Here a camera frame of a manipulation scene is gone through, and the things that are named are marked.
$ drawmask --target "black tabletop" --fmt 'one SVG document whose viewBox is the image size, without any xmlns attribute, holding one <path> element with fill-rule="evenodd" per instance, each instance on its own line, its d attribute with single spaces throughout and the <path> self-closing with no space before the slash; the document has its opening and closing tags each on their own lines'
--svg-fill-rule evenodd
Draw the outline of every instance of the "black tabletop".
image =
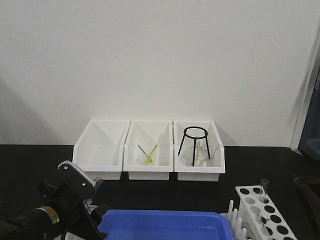
<svg viewBox="0 0 320 240">
<path fill-rule="evenodd" d="M 73 146 L 0 145 L 0 220 L 26 212 L 42 200 L 38 185 L 57 165 L 72 160 Z M 267 179 L 268 195 L 299 240 L 314 239 L 311 222 L 298 199 L 294 179 L 320 178 L 320 162 L 312 162 L 285 147 L 225 147 L 225 174 L 218 182 L 105 180 L 93 203 L 111 209 L 178 210 L 226 213 L 229 201 L 239 207 L 236 186 L 260 185 Z"/>
</svg>

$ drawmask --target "hole in rack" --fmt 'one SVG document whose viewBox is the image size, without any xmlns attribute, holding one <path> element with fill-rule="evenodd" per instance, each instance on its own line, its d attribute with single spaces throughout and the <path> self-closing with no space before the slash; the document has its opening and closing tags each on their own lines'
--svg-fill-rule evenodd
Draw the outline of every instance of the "hole in rack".
<svg viewBox="0 0 320 240">
<path fill-rule="evenodd" d="M 265 229 L 268 231 L 270 236 L 273 234 L 272 230 L 269 227 L 266 226 Z"/>
<path fill-rule="evenodd" d="M 259 214 L 259 213 L 261 213 L 260 208 L 258 208 L 258 207 L 256 207 L 256 206 L 250 207 L 250 211 L 251 211 L 252 213 L 254 213 L 254 214 Z"/>
<path fill-rule="evenodd" d="M 270 236 L 270 234 L 265 226 L 261 227 L 261 233 L 265 236 Z"/>
<path fill-rule="evenodd" d="M 260 188 L 254 187 L 254 188 L 253 188 L 253 191 L 254 191 L 256 194 L 260 194 Z"/>
<path fill-rule="evenodd" d="M 250 192 L 249 192 L 249 190 L 246 189 L 246 188 L 241 188 L 241 189 L 240 189 L 240 193 L 242 193 L 242 194 L 244 194 L 244 195 L 248 195 Z"/>
<path fill-rule="evenodd" d="M 268 204 L 269 203 L 269 199 L 266 197 L 259 197 L 259 201 L 263 204 Z"/>
<path fill-rule="evenodd" d="M 266 224 L 267 223 L 267 220 L 263 216 L 260 216 L 260 215 L 257 215 L 255 217 L 255 220 L 258 224 Z"/>
<path fill-rule="evenodd" d="M 245 198 L 245 201 L 248 203 L 248 204 L 255 204 L 256 201 L 252 198 L 252 197 L 246 197 Z"/>
<path fill-rule="evenodd" d="M 283 235 L 286 235 L 289 233 L 288 228 L 286 228 L 285 226 L 282 226 L 282 225 L 276 226 L 276 229 L 278 230 L 279 233 L 281 233 Z"/>
<path fill-rule="evenodd" d="M 271 214 L 273 214 L 276 211 L 275 208 L 270 205 L 264 206 L 264 210 Z"/>
<path fill-rule="evenodd" d="M 270 219 L 271 219 L 271 221 L 272 222 L 274 222 L 274 223 L 276 223 L 276 224 L 279 224 L 279 223 L 281 223 L 281 218 L 280 217 L 278 217 L 277 215 L 271 215 L 270 216 Z"/>
</svg>

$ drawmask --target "blue object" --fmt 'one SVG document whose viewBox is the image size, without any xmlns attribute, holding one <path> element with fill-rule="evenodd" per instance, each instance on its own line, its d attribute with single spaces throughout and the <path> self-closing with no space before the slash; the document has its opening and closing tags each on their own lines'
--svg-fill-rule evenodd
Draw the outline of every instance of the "blue object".
<svg viewBox="0 0 320 240">
<path fill-rule="evenodd" d="M 206 211 L 108 210 L 105 240 L 233 240 L 227 220 Z"/>
</svg>

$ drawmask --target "white storage tray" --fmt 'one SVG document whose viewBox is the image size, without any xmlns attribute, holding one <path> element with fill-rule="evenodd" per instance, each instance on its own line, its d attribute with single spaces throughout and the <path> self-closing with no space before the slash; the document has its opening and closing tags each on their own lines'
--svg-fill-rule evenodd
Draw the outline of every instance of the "white storage tray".
<svg viewBox="0 0 320 240">
<path fill-rule="evenodd" d="M 129 120 L 90 120 L 74 145 L 73 162 L 93 179 L 119 180 Z"/>
<path fill-rule="evenodd" d="M 174 170 L 172 135 L 171 120 L 131 122 L 123 158 L 123 170 L 128 171 L 130 180 L 169 180 L 169 172 Z M 153 163 L 146 164 L 146 155 L 155 145 Z"/>
<path fill-rule="evenodd" d="M 210 159 L 208 158 L 202 166 L 189 166 L 186 163 L 185 152 L 187 148 L 193 147 L 194 140 L 188 137 L 184 138 L 184 142 L 178 155 L 184 129 L 187 127 L 201 127 L 207 130 L 208 146 Z M 213 121 L 173 121 L 174 132 L 174 171 L 177 172 L 180 181 L 208 181 L 217 182 L 219 175 L 224 174 L 225 170 L 225 150 L 220 140 L 216 125 Z M 193 137 L 202 137 L 203 131 L 195 131 Z M 203 149 L 207 149 L 206 140 L 200 139 L 200 145 Z"/>
</svg>

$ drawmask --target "black cord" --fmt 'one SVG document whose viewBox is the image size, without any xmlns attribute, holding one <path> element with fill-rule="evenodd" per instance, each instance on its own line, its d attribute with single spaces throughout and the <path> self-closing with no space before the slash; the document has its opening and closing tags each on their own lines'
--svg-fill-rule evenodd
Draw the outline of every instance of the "black cord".
<svg viewBox="0 0 320 240">
<path fill-rule="evenodd" d="M 67 235 L 68 231 L 64 231 L 62 234 L 61 234 L 61 240 L 66 240 L 66 235 Z"/>
</svg>

